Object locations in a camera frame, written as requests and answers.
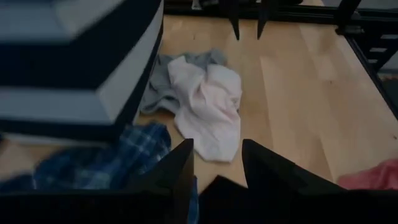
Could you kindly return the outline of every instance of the white cloth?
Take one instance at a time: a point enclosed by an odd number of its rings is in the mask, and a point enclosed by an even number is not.
[[[240,76],[214,64],[205,72],[184,56],[171,61],[168,70],[181,104],[175,116],[177,128],[185,138],[194,139],[204,160],[231,162],[240,141]]]

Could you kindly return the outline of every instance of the gray cloth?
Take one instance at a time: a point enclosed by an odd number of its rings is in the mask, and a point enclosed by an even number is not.
[[[149,79],[148,87],[141,100],[141,113],[152,114],[160,108],[174,114],[178,111],[180,102],[178,102],[177,94],[172,89],[167,65],[180,56],[185,56],[188,63],[192,63],[204,70],[206,70],[209,64],[226,64],[226,57],[218,49],[211,49],[202,54],[159,55],[152,76]]]

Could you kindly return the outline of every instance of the black metal frame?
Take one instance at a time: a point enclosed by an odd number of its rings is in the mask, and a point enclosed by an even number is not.
[[[234,30],[239,30],[238,19],[258,19],[259,38],[266,21],[304,22],[337,25],[336,33],[344,35],[359,61],[371,77],[380,94],[398,119],[398,107],[392,103],[382,86],[377,72],[398,51],[398,39],[382,39],[384,34],[398,34],[398,11],[385,9],[358,9],[361,0],[342,0],[338,7],[323,6],[278,6],[278,0],[267,0],[264,4],[245,5],[239,9],[222,13],[216,7],[210,10],[192,10],[190,2],[166,0],[165,14],[178,16],[227,17]],[[385,48],[384,52],[371,51]]]

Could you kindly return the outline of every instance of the blue plaid shirt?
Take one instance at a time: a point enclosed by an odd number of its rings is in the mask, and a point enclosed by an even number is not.
[[[132,175],[144,174],[170,152],[166,126],[151,123],[129,126],[111,147],[75,147],[42,161],[32,175],[0,183],[0,192],[63,189],[122,189]],[[195,179],[190,202],[189,223],[198,220]]]

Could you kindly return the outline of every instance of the red cloth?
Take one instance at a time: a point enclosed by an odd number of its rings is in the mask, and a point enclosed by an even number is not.
[[[337,184],[349,190],[398,190],[398,159],[386,160],[369,170],[342,175]]]

